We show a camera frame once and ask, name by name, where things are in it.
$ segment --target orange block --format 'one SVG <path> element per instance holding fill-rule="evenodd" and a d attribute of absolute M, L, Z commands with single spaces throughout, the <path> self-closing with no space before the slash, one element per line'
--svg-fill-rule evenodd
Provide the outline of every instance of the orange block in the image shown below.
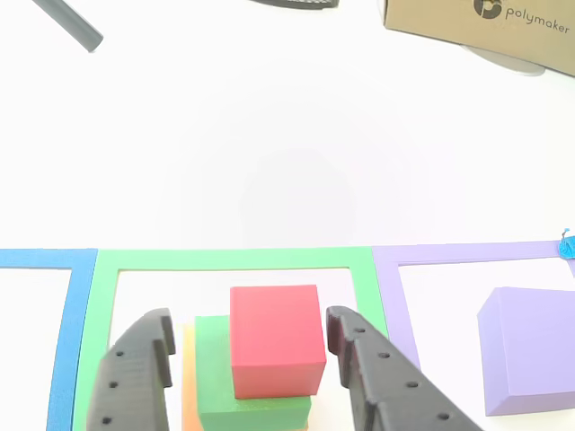
<path fill-rule="evenodd" d="M 203 431 L 198 415 L 198 392 L 196 391 L 196 339 L 194 327 L 184 328 L 183 336 L 183 382 L 181 386 L 182 431 Z"/>

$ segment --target purple square frame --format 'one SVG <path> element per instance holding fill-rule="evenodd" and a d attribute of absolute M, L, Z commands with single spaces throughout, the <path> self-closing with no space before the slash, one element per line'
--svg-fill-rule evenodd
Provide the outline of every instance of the purple square frame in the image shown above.
<path fill-rule="evenodd" d="M 399 267 L 559 258 L 558 241 L 399 245 L 373 248 L 389 339 L 420 368 Z M 566 260 L 575 277 L 575 259 Z"/>

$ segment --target gray rod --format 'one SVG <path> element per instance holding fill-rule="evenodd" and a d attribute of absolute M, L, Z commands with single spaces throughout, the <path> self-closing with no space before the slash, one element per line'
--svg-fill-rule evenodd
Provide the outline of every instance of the gray rod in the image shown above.
<path fill-rule="evenodd" d="M 80 45 L 93 52 L 104 37 L 64 0 L 32 0 L 76 39 Z"/>

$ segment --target cardboard box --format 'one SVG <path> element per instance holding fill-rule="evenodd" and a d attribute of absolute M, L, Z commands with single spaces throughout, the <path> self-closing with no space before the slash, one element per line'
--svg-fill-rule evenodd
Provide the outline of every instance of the cardboard box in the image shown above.
<path fill-rule="evenodd" d="M 575 0 L 387 0 L 384 24 L 575 75 Z"/>

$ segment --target red cube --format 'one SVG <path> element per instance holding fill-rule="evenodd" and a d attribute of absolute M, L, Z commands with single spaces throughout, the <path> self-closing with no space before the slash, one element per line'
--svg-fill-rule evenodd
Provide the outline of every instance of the red cube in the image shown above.
<path fill-rule="evenodd" d="M 315 395 L 325 368 L 317 287 L 233 287 L 230 343 L 237 399 Z"/>

